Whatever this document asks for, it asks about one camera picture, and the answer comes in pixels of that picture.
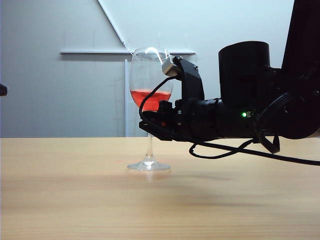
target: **wooden table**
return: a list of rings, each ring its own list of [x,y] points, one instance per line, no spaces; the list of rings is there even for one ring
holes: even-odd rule
[[[155,139],[171,171],[128,171],[146,142],[1,139],[1,239],[320,239],[320,167],[242,153],[199,159],[188,154],[190,143]],[[320,159],[320,139],[281,143],[282,155]]]

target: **robotic arm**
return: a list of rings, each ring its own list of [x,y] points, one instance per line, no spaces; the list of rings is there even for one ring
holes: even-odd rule
[[[141,104],[139,127],[160,140],[192,142],[193,148],[198,144],[217,147],[205,143],[216,139],[252,139],[272,154],[280,151],[279,136],[319,137],[319,11],[318,0],[295,0],[282,68],[270,66],[265,42],[245,41],[223,48],[218,54],[221,98],[205,100],[198,67],[171,56],[162,71],[169,79],[181,81],[181,99],[174,108],[171,102],[161,101],[157,112],[142,112]],[[230,154],[255,154],[243,149],[245,146],[224,149]]]

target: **gray wall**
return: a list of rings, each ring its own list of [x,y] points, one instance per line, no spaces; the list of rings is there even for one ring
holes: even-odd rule
[[[2,25],[1,25],[1,6],[2,6],[2,0],[0,0],[0,46],[1,46],[1,29],[2,29]],[[0,58],[0,83],[1,83],[1,58]],[[1,137],[1,98],[0,98],[0,137]]]
[[[269,43],[280,67],[293,0],[104,0],[128,46],[197,52],[207,99],[219,97],[218,51],[240,41]],[[60,55],[63,48],[123,50],[96,0],[2,0],[2,137],[124,135],[127,55]],[[180,98],[174,84],[172,99]],[[137,109],[130,104],[130,135]]]

